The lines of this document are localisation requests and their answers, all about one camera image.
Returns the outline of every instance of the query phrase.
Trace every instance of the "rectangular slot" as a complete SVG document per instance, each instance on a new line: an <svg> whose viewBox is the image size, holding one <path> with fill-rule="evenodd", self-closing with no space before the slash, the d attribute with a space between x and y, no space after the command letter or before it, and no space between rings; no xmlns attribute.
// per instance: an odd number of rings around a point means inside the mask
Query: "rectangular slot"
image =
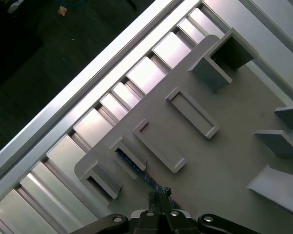
<svg viewBox="0 0 293 234"><path fill-rule="evenodd" d="M148 57L144 57L127 77L139 87L144 94L149 93L165 77L165 72Z"/></svg>
<svg viewBox="0 0 293 234"><path fill-rule="evenodd" d="M196 28L188 19L182 20L178 27L185 33L195 44L200 43L205 35L198 28Z"/></svg>
<svg viewBox="0 0 293 234"><path fill-rule="evenodd" d="M89 184L91 184L91 186L93 186L103 197L107 198L107 199L110 199L110 195L101 187L100 184L98 184L96 182L96 180L89 176L87 181L89 182Z"/></svg>
<svg viewBox="0 0 293 234"><path fill-rule="evenodd" d="M141 153L128 141L125 136L111 147L109 152L115 153L121 150L130 160L141 170L144 171L147 168L147 160L141 156Z"/></svg>
<svg viewBox="0 0 293 234"><path fill-rule="evenodd" d="M117 99L112 94L107 94L100 103L109 110L117 120L121 120L127 113L128 110L117 101Z"/></svg>
<svg viewBox="0 0 293 234"><path fill-rule="evenodd" d="M190 51L190 48L172 32L168 33L168 35L153 49L153 52L171 69Z"/></svg>
<svg viewBox="0 0 293 234"><path fill-rule="evenodd" d="M136 174L136 172L139 170L138 167L133 166L133 164L131 164L131 160L128 161L127 158L128 157L124 157L124 153L122 150L117 149L116 151L111 152L111 154L115 154L116 156L113 157L115 159L115 161L118 163L118 165L121 166L121 168L128 173L128 175L133 178L136 179L138 176Z"/></svg>
<svg viewBox="0 0 293 234"><path fill-rule="evenodd" d="M207 139L219 130L216 121L186 92L176 88L167 100Z"/></svg>
<svg viewBox="0 0 293 234"><path fill-rule="evenodd" d="M75 127L74 130L90 147L95 146L109 130L109 124L96 110L90 111Z"/></svg>
<svg viewBox="0 0 293 234"><path fill-rule="evenodd" d="M124 84L118 83L112 94L128 109L131 110L141 100L137 95L127 89Z"/></svg>
<svg viewBox="0 0 293 234"><path fill-rule="evenodd" d="M145 119L134 129L134 134L173 173L177 173L185 165L186 160L169 140Z"/></svg>
<svg viewBox="0 0 293 234"><path fill-rule="evenodd" d="M81 180L89 180L89 177L93 178L111 198L116 199L122 184L114 172L104 166L104 164L110 164L112 161L104 162L103 160L105 159L100 158L100 160L97 160L96 164L82 176Z"/></svg>

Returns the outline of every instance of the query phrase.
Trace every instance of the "aluminum rail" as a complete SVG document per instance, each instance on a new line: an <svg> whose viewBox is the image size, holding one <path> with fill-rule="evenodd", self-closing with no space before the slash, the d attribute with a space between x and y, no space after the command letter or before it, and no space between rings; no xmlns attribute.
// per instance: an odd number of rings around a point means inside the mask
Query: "aluminum rail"
<svg viewBox="0 0 293 234"><path fill-rule="evenodd" d="M181 0L157 0L96 56L1 151L0 178Z"/></svg>

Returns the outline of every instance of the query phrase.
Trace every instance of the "gray surface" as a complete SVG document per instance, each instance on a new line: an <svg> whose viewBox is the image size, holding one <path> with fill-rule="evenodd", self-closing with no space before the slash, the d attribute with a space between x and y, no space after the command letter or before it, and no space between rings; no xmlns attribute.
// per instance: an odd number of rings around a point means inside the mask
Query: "gray surface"
<svg viewBox="0 0 293 234"><path fill-rule="evenodd" d="M267 166L248 188L293 212L293 175Z"/></svg>
<svg viewBox="0 0 293 234"><path fill-rule="evenodd" d="M162 186L171 187L174 199L192 216L198 212L214 213L262 234L293 234L291 213L246 188L267 163L293 170L293 164L280 161L252 135L258 129L282 129L273 111L283 104L245 66L236 73L228 71L232 84L211 94L205 84L186 72L196 57L213 45L209 39L210 36L191 51L92 150L105 154L122 134L128 134L129 140L147 156L147 172ZM165 98L176 86L193 96L221 126L212 141L206 141L183 116L174 114ZM165 131L188 161L178 173L171 173L133 136L133 129L145 118ZM87 154L77 163L75 172L91 167L93 160ZM118 204L129 200L138 205L141 202L138 209L147 207L149 188L125 172L121 179L126 182L118 199L110 204L112 210L120 212ZM137 203L128 206L136 207Z"/></svg>
<svg viewBox="0 0 293 234"><path fill-rule="evenodd" d="M260 130L254 133L278 157L293 158L293 140L283 130Z"/></svg>
<svg viewBox="0 0 293 234"><path fill-rule="evenodd" d="M293 106L277 108L275 114L293 130Z"/></svg>

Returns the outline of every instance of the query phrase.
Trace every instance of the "metal bolt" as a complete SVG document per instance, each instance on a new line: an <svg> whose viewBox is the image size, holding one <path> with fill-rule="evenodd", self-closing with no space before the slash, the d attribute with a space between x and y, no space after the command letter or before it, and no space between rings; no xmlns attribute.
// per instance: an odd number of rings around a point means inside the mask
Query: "metal bolt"
<svg viewBox="0 0 293 234"><path fill-rule="evenodd" d="M206 216L206 217L204 217L204 220L205 220L206 222L209 222L209 223L214 221L213 218L210 217L210 216Z"/></svg>
<svg viewBox="0 0 293 234"><path fill-rule="evenodd" d="M146 214L147 216L153 216L154 215L154 213L153 212L151 212L151 211L149 211L147 214Z"/></svg>
<svg viewBox="0 0 293 234"><path fill-rule="evenodd" d="M172 212L170 212L170 214L171 214L172 216L177 216L179 213L178 213L178 211L172 211Z"/></svg>
<svg viewBox="0 0 293 234"><path fill-rule="evenodd" d="M117 218L113 219L114 222L121 222L122 220L123 220L123 219L120 218L120 217L117 217Z"/></svg>

